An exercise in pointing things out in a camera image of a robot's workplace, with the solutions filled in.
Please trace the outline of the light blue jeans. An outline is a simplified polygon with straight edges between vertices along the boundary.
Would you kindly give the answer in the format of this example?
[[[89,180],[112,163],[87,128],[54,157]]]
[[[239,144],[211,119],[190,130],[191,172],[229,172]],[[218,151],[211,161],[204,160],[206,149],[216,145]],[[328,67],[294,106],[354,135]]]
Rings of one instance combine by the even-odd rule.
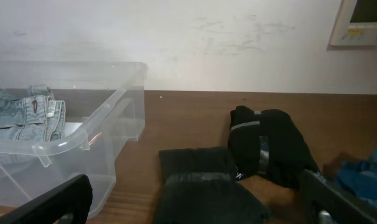
[[[46,85],[19,98],[0,89],[0,139],[49,142],[63,138],[66,105]]]

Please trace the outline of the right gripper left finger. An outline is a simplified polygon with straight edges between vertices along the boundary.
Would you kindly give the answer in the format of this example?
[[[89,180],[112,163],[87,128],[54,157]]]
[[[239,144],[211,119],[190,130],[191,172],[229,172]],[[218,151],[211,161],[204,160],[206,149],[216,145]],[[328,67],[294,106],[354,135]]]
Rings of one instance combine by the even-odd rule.
[[[80,174],[0,216],[0,224],[85,224],[92,200],[89,178]]]

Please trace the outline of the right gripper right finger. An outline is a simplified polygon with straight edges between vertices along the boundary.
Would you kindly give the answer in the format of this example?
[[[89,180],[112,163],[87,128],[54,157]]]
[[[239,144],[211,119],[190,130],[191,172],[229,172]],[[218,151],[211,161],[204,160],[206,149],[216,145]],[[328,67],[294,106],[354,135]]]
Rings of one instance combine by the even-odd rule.
[[[377,224],[377,208],[319,173],[311,170],[301,173],[300,194],[307,223]]]

